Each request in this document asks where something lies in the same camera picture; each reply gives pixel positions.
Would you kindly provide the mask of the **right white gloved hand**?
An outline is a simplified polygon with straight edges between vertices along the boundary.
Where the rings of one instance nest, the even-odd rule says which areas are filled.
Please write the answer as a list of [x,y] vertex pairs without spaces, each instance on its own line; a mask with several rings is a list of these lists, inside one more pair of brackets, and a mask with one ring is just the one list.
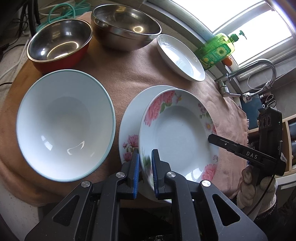
[[264,193],[270,180],[272,182],[261,201],[261,208],[259,214],[264,213],[274,207],[276,204],[276,190],[278,188],[278,182],[275,178],[264,177],[259,185],[254,186],[253,182],[253,167],[248,165],[242,170],[242,182],[240,184],[240,190],[237,194],[237,206],[240,209],[250,207],[253,208],[259,198]]

